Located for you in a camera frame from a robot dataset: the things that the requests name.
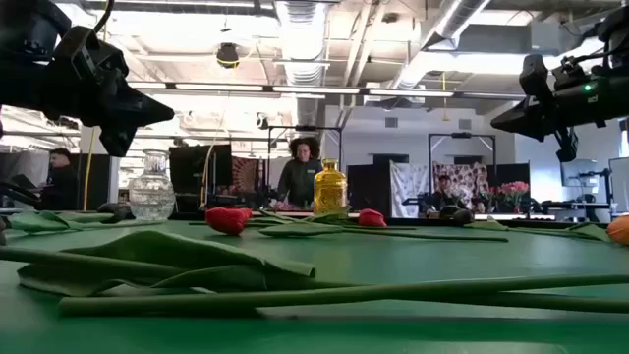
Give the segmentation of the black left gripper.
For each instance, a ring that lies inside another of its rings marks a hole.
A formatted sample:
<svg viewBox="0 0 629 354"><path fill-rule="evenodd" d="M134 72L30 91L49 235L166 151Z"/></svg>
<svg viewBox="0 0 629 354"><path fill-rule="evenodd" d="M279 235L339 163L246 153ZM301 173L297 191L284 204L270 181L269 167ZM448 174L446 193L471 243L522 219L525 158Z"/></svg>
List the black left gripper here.
<svg viewBox="0 0 629 354"><path fill-rule="evenodd" d="M171 107L131 88L114 69L114 47L80 26L0 25L2 104L50 120L113 121L105 128L105 149L116 157L127 154L136 128L174 117Z"/></svg>

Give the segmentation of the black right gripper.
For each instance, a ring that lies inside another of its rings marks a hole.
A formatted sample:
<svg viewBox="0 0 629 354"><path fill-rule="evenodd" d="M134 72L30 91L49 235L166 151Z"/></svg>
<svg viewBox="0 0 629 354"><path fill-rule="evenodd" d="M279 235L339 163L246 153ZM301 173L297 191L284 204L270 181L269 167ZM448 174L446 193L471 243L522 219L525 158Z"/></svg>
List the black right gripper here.
<svg viewBox="0 0 629 354"><path fill-rule="evenodd" d="M547 83L548 69L541 54L527 55L519 84L525 98L490 121L492 128L542 142L554 134L560 162L576 158L579 140L575 126L629 116L629 57L615 66L599 65L586 74L576 57L564 57L552 70L554 92Z"/></svg>

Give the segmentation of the orange tulip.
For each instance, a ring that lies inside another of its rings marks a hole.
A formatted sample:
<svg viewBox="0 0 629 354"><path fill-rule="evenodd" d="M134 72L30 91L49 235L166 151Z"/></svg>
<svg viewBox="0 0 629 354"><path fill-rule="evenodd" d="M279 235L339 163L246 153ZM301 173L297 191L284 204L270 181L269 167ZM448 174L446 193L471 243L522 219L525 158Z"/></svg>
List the orange tulip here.
<svg viewBox="0 0 629 354"><path fill-rule="evenodd" d="M402 300L507 308L629 314L629 299L540 294L540 289L629 284L629 274L558 275L360 285L314 290L64 298L63 316L214 315L254 308Z"/></svg>
<svg viewBox="0 0 629 354"><path fill-rule="evenodd" d="M466 224L465 227L481 230L512 231L570 239L602 241L606 243L615 243L621 246L629 247L629 215L625 215L613 220L606 227L602 227L592 222L577 223L566 228L543 228L524 226L510 227L503 225L494 219L474 221L472 223Z"/></svg>

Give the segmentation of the black tulip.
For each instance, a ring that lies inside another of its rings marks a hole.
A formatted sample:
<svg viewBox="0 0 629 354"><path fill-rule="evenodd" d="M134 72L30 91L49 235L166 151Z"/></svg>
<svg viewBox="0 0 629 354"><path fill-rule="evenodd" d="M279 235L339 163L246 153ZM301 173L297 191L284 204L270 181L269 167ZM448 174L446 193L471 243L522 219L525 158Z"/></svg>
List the black tulip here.
<svg viewBox="0 0 629 354"><path fill-rule="evenodd" d="M149 226L162 220L136 219L127 205L105 204L91 211L22 211L0 216L0 232L22 231L27 234L74 232L117 227Z"/></svg>
<svg viewBox="0 0 629 354"><path fill-rule="evenodd" d="M322 282L316 280L312 265L270 260L233 246L156 231L56 252L0 246L0 260L22 264L18 277L23 286L62 299L372 285Z"/></svg>

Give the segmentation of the clear glass vase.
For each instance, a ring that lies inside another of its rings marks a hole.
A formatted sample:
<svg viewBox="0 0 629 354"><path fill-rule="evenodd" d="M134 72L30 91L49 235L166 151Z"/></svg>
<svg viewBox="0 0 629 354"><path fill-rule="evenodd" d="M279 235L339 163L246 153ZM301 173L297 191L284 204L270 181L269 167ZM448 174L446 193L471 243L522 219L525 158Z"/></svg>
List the clear glass vase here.
<svg viewBox="0 0 629 354"><path fill-rule="evenodd" d="M176 203L173 184L166 173L168 152L146 149L143 153L143 173L128 186L131 213L142 221L166 221Z"/></svg>

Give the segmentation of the yellow glass vase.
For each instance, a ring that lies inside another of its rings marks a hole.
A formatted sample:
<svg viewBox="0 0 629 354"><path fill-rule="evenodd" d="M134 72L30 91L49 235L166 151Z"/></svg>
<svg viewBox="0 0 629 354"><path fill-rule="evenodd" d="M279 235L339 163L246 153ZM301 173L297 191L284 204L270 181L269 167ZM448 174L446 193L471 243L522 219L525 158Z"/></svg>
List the yellow glass vase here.
<svg viewBox="0 0 629 354"><path fill-rule="evenodd" d="M347 212L347 177L339 170L338 160L325 158L322 170L314 177L315 214Z"/></svg>

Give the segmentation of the white pillar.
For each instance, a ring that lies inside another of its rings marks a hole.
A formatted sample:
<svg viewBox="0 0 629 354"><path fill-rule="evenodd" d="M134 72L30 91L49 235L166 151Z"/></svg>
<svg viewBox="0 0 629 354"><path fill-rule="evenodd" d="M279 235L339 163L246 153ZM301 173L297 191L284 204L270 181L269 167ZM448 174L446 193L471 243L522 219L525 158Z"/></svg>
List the white pillar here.
<svg viewBox="0 0 629 354"><path fill-rule="evenodd" d="M99 136L101 135L101 129L98 127L86 127L81 126L81 137L79 142L79 153L87 154L87 168L85 177L85 193L84 204L87 203L87 188L88 177L91 165L91 157L93 154L107 154L107 151L101 142ZM111 172L109 182L109 199L108 203L117 203L119 201L119 172L121 166L121 158L109 155L111 157Z"/></svg>

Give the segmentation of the computer monitor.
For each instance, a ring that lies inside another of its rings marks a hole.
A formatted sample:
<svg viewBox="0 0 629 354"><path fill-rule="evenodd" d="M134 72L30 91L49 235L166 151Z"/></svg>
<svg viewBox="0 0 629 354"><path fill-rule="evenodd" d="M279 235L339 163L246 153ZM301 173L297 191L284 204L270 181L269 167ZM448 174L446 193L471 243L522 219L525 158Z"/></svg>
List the computer monitor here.
<svg viewBox="0 0 629 354"><path fill-rule="evenodd" d="M597 162L593 159L576 158L560 163L563 187L594 188L599 185Z"/></svg>
<svg viewBox="0 0 629 354"><path fill-rule="evenodd" d="M616 211L629 212L629 157L609 161L611 193Z"/></svg>

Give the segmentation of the black divider panel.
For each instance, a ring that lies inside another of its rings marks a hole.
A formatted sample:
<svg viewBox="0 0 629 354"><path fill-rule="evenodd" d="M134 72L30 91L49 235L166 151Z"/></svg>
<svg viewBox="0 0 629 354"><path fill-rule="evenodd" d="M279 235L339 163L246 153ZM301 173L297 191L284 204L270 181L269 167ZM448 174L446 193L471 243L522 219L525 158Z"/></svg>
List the black divider panel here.
<svg viewBox="0 0 629 354"><path fill-rule="evenodd" d="M72 153L70 161L76 170L79 181L77 190L77 210L83 209L85 177L87 168L86 153ZM111 157L107 154L93 154L88 177L87 211L96 211L108 202L109 182L111 172Z"/></svg>
<svg viewBox="0 0 629 354"><path fill-rule="evenodd" d="M349 205L352 210L373 209L385 218L391 216L391 182L385 164L347 167Z"/></svg>
<svg viewBox="0 0 629 354"><path fill-rule="evenodd" d="M501 184L506 182L524 181L530 185L531 169L529 163L498 164L497 173L494 172L493 166L488 168L487 173L489 187L495 192Z"/></svg>

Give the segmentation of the pink tulip bouquet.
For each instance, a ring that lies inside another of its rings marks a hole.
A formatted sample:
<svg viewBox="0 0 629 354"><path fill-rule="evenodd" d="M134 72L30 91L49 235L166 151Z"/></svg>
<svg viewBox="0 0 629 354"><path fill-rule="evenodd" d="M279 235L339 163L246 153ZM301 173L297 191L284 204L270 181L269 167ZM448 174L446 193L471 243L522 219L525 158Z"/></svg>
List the pink tulip bouquet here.
<svg viewBox="0 0 629 354"><path fill-rule="evenodd" d="M506 182L497 188L497 192L499 204L504 210L519 213L523 198L530 192L530 185L524 181Z"/></svg>

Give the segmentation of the person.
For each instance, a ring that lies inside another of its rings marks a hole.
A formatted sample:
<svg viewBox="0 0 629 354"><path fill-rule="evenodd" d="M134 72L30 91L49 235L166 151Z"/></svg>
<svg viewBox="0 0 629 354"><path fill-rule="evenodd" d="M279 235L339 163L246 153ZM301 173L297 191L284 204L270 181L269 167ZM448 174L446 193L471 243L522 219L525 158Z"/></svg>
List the person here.
<svg viewBox="0 0 629 354"><path fill-rule="evenodd" d="M314 137L293 140L291 159L284 165L277 186L279 201L291 208L310 209L314 201L315 176L323 170L320 144Z"/></svg>
<svg viewBox="0 0 629 354"><path fill-rule="evenodd" d="M48 177L41 185L39 209L77 209L79 180L70 157L70 152L61 147L49 153Z"/></svg>
<svg viewBox="0 0 629 354"><path fill-rule="evenodd" d="M454 193L448 175L438 177L438 185L430 196L429 204L435 210L442 210L444 207L466 207L461 198Z"/></svg>

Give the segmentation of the floral patterned cloth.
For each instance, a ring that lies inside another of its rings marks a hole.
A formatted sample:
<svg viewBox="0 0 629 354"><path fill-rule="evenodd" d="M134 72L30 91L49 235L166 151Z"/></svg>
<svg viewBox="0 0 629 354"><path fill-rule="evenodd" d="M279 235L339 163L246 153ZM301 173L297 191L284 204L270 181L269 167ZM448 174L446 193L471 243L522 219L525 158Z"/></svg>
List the floral patterned cloth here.
<svg viewBox="0 0 629 354"><path fill-rule="evenodd" d="M487 166L474 164L447 164L434 162L432 164L433 189L440 190L439 178L450 178L448 193L456 200L471 207L476 198L484 193L488 187Z"/></svg>

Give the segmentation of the mandala tapestry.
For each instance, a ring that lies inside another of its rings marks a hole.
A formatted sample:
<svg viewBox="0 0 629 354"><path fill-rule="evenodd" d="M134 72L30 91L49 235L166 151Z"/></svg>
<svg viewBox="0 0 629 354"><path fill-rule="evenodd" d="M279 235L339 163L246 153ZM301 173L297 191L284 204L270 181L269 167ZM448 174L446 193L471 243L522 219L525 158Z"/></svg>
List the mandala tapestry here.
<svg viewBox="0 0 629 354"><path fill-rule="evenodd" d="M257 158L232 157L232 185L235 194L255 193L260 185L262 161Z"/></svg>

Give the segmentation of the small domed object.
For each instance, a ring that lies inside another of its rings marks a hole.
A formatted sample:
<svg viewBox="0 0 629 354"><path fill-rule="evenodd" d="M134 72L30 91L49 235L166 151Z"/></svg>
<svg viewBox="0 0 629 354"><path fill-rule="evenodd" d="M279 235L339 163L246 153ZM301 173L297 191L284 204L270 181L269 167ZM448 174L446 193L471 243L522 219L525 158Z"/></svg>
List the small domed object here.
<svg viewBox="0 0 629 354"><path fill-rule="evenodd" d="M439 212L439 218L451 220L459 225L466 225L475 221L472 211L458 206L444 206Z"/></svg>

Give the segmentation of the white patterned cloth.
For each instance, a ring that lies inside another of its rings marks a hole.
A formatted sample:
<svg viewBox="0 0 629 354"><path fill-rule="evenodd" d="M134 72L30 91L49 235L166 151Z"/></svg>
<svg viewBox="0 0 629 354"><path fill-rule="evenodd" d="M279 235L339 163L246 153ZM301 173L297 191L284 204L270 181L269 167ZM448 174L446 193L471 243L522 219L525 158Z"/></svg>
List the white patterned cloth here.
<svg viewBox="0 0 629 354"><path fill-rule="evenodd" d="M391 216L393 218L417 218L417 205L404 205L409 198L416 198L429 190L429 168L415 163L389 162Z"/></svg>

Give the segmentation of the long ceiling light strip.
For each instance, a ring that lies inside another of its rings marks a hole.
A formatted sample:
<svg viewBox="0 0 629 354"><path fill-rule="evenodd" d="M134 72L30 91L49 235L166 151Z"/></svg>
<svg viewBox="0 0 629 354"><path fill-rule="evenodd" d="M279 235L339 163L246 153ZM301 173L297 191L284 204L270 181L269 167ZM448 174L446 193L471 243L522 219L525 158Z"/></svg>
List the long ceiling light strip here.
<svg viewBox="0 0 629 354"><path fill-rule="evenodd" d="M187 91L226 91L253 93L296 93L296 94L334 94L334 95L375 95L400 97L440 97L488 100L518 100L525 97L521 93L499 93L463 90L396 89L396 88L348 88L348 87L308 87L308 86L270 86L236 84L201 84L174 82L129 82L134 89L187 90Z"/></svg>

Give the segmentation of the green table mat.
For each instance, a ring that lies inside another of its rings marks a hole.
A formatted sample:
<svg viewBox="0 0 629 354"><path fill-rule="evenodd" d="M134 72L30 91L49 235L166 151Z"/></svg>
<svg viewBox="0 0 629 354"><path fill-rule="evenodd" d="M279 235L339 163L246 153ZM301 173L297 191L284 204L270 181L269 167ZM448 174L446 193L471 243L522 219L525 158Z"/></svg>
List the green table mat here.
<svg viewBox="0 0 629 354"><path fill-rule="evenodd" d="M439 227L435 241L373 235L234 245L313 264L319 279L408 283L628 273L601 242ZM62 318L56 297L0 263L0 354L629 354L629 316L415 302L268 309L259 319Z"/></svg>

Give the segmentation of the ribbed silver ceiling duct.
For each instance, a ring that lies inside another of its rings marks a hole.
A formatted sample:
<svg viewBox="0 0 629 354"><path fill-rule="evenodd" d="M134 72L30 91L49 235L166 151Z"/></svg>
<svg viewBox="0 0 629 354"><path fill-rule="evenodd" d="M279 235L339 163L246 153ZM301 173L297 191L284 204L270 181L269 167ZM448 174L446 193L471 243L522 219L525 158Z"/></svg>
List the ribbed silver ceiling duct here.
<svg viewBox="0 0 629 354"><path fill-rule="evenodd" d="M275 0L274 6L280 24L282 58L286 85L291 87L322 87L324 81L324 44L327 15L330 5L315 1ZM296 98L293 125L324 126L322 102L314 98ZM318 143L324 134L321 130L295 132L291 140L312 138Z"/></svg>

